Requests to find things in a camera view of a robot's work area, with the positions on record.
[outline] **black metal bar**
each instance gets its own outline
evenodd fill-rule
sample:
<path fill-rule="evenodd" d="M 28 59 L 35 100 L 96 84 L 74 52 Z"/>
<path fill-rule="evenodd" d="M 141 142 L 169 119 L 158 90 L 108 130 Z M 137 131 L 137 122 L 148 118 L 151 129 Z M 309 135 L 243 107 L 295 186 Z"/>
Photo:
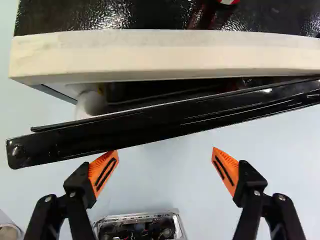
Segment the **black metal bar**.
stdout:
<path fill-rule="evenodd" d="M 96 240 L 82 198 L 78 192 L 72 192 L 66 202 L 72 239 Z"/>
<path fill-rule="evenodd" d="M 318 78 L 282 83 L 268 89 L 247 89 L 208 95 L 103 117 L 75 121 L 7 140 L 13 169 L 76 157 L 249 121 L 320 103 Z"/>
<path fill-rule="evenodd" d="M 243 207 L 233 240 L 255 240 L 263 210 L 263 192 L 251 189 Z"/>
<path fill-rule="evenodd" d="M 272 240 L 306 240 L 295 206 L 288 196 L 275 193 L 263 215 Z"/>
<path fill-rule="evenodd" d="M 34 208 L 24 240 L 57 240 L 66 218 L 61 198 L 50 194 L 39 199 Z"/>

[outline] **bolt head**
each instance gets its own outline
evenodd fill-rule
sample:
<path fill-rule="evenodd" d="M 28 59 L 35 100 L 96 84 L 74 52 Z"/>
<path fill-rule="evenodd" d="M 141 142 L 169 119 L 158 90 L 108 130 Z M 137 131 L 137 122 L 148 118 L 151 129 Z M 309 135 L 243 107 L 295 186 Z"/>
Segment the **bolt head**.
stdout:
<path fill-rule="evenodd" d="M 261 193 L 259 191 L 257 191 L 257 190 L 254 190 L 254 195 L 261 196 Z"/>
<path fill-rule="evenodd" d="M 283 196 L 283 195 L 281 195 L 281 194 L 279 194 L 278 198 L 279 198 L 279 200 L 281 200 L 281 201 L 285 201 L 285 200 L 286 200 L 286 197 Z"/>
<path fill-rule="evenodd" d="M 47 203 L 47 202 L 50 202 L 51 201 L 51 196 L 47 196 L 44 201 Z"/>

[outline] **clamp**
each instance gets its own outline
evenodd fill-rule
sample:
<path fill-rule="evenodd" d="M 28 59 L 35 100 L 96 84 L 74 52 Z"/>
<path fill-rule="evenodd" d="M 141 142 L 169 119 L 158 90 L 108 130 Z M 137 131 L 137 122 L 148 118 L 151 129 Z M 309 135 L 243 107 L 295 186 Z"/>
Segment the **clamp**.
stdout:
<path fill-rule="evenodd" d="M 266 195 L 267 180 L 247 161 L 214 147 L 212 163 L 234 203 L 243 208 L 233 240 L 255 240 L 261 217 L 272 240 L 306 240 L 292 200 L 281 193 Z"/>

